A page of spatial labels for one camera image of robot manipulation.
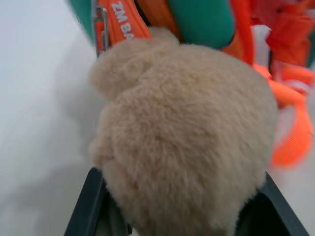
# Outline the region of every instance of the metal buckle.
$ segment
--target metal buckle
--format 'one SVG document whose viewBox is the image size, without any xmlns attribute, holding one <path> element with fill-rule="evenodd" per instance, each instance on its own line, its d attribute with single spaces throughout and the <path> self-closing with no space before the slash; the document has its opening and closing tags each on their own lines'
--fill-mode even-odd
<svg viewBox="0 0 315 236">
<path fill-rule="evenodd" d="M 96 4 L 96 0 L 92 0 L 92 18 L 93 18 L 93 28 L 94 28 L 94 42 L 96 47 L 96 55 L 97 57 L 101 53 L 101 49 L 99 48 L 99 44 L 97 43 L 97 32 L 96 24 L 98 22 L 102 22 L 104 24 L 104 31 L 101 32 L 102 38 L 102 51 L 105 52 L 109 45 L 109 36 L 108 36 L 108 14 L 107 10 Z"/>
</svg>

